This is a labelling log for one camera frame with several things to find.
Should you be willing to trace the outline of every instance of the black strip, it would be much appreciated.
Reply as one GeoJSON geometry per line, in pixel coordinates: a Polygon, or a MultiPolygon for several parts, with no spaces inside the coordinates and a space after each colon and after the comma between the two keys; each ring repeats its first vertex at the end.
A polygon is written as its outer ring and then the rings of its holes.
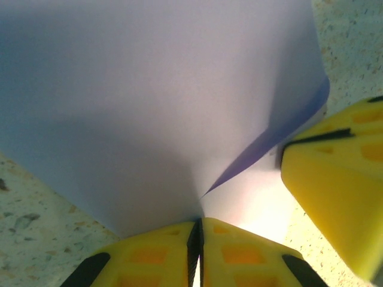
{"type": "Polygon", "coordinates": [[[106,252],[86,258],[61,284],[61,287],[90,287],[110,259],[106,252]]]}
{"type": "Polygon", "coordinates": [[[376,103],[376,102],[382,102],[383,101],[383,95],[378,97],[373,97],[372,99],[368,100],[368,103],[376,103]]]}
{"type": "Polygon", "coordinates": [[[187,240],[187,280],[189,287],[193,286],[194,276],[196,274],[198,256],[200,255],[200,227],[202,220],[194,224],[189,239],[187,240]]]}
{"type": "Polygon", "coordinates": [[[305,260],[290,254],[282,255],[282,259],[302,287],[329,287],[305,260]]]}
{"type": "Polygon", "coordinates": [[[351,129],[350,128],[340,129],[340,130],[335,130],[333,132],[322,133],[320,135],[310,136],[308,138],[297,139],[295,141],[288,142],[284,146],[283,150],[285,150],[289,146],[295,145],[295,144],[306,144],[306,143],[309,143],[309,142],[321,142],[321,141],[333,141],[335,139],[352,138],[354,136],[355,136],[355,134],[351,133],[351,129]]]}

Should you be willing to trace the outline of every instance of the white paper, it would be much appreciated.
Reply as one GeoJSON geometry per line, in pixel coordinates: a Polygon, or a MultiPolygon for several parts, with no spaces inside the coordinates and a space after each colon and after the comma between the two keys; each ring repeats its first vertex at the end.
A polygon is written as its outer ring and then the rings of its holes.
{"type": "Polygon", "coordinates": [[[200,200],[323,104],[310,0],[3,1],[0,19],[0,149],[117,234],[251,226],[289,196],[271,156],[200,200]]]}

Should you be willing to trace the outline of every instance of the granite surface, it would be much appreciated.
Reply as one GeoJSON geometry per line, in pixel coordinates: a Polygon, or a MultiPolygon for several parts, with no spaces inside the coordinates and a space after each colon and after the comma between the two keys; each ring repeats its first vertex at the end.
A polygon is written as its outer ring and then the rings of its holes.
{"type": "MultiPolygon", "coordinates": [[[[383,2],[313,0],[313,8],[331,81],[328,113],[383,94],[383,2]]],[[[0,155],[0,287],[59,286],[90,253],[118,240],[0,155]]],[[[285,244],[330,287],[370,286],[352,275],[298,204],[285,244]]]]}

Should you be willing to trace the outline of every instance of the speckled countertop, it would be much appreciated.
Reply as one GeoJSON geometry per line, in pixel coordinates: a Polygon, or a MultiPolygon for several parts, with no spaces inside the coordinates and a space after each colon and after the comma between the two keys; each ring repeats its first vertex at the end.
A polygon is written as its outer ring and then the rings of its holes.
{"type": "MultiPolygon", "coordinates": [[[[383,2],[313,0],[332,114],[383,94],[383,2]]],[[[119,238],[0,154],[0,287],[59,286],[91,252],[119,238]]],[[[285,244],[336,286],[355,278],[297,204],[285,244]]]]}

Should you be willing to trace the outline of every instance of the yellow plastic object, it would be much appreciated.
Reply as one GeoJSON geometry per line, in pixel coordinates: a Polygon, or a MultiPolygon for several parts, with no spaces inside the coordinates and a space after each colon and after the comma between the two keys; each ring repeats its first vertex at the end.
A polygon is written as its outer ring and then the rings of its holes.
{"type": "Polygon", "coordinates": [[[382,96],[362,100],[293,139],[284,151],[282,180],[356,275],[381,275],[382,96]],[[324,140],[323,134],[330,136],[324,140]]]}
{"type": "Polygon", "coordinates": [[[91,287],[185,287],[188,286],[187,241],[194,222],[170,225],[130,237],[98,250],[110,259],[95,271],[94,262],[83,262],[62,286],[91,287]],[[88,272],[87,264],[92,265],[88,272]],[[93,283],[81,283],[81,276],[93,283]]]}
{"type": "Polygon", "coordinates": [[[299,252],[216,219],[171,225],[109,245],[61,287],[328,287],[299,252]]]}
{"type": "Polygon", "coordinates": [[[294,249],[217,219],[205,218],[202,226],[204,287],[326,286],[294,249]],[[304,273],[306,283],[297,280],[283,255],[299,261],[296,271],[304,273]]]}

